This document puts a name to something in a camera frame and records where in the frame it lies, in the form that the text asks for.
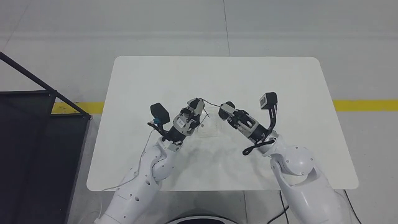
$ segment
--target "gray floor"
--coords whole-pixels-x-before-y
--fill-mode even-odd
[[[312,56],[333,99],[398,98],[397,1],[0,0],[0,50],[73,101],[104,101],[119,55]],[[0,66],[0,90],[36,88]],[[397,223],[398,113],[338,117],[359,178],[348,192],[358,215],[363,223]],[[85,185],[100,119],[90,125],[71,224],[100,207]],[[105,207],[111,193],[102,198]],[[266,223],[281,209],[276,191],[161,192],[138,223],[185,212]]]

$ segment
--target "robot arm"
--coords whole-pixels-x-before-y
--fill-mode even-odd
[[[288,146],[281,135],[273,131],[276,124],[276,94],[266,93],[260,99],[261,108],[270,112],[268,129],[247,112],[235,109],[231,102],[220,106],[219,116],[254,143],[243,151],[249,154],[257,148],[263,156],[271,157],[271,168],[281,191],[295,216],[304,224],[343,223],[340,201],[319,169],[313,154],[305,147]],[[290,185],[283,174],[307,178]]]
[[[174,118],[169,131],[163,129],[170,121],[166,109],[160,103],[150,107],[155,119],[148,125],[162,137],[142,154],[138,168],[129,170],[104,215],[95,220],[96,224],[132,224],[141,216],[160,190],[162,180],[171,174],[183,140],[199,126],[204,106],[202,99],[190,100]]]

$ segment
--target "white table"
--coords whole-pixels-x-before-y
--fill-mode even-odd
[[[115,60],[87,180],[92,191],[118,185],[139,156],[151,128],[149,106],[161,102],[173,119],[187,101],[232,101],[268,127],[259,98],[277,93],[275,130],[288,144],[307,147],[334,189],[355,189],[358,178],[320,64],[305,57],[118,57]],[[211,118],[184,140],[164,191],[279,189],[269,158],[221,121]],[[159,134],[153,132],[153,145]]]

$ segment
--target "small object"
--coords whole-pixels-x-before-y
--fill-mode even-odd
[[[278,98],[275,92],[266,93],[260,98],[260,107],[263,110],[272,109],[278,104]]]
[[[170,122],[169,112],[160,103],[150,106],[150,113],[155,118],[155,124],[167,124]]]

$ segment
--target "yellow floor line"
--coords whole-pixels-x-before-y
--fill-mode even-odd
[[[398,111],[398,100],[333,100],[336,111]],[[102,114],[104,102],[77,102],[89,114]],[[56,102],[52,113],[77,113],[64,102]]]

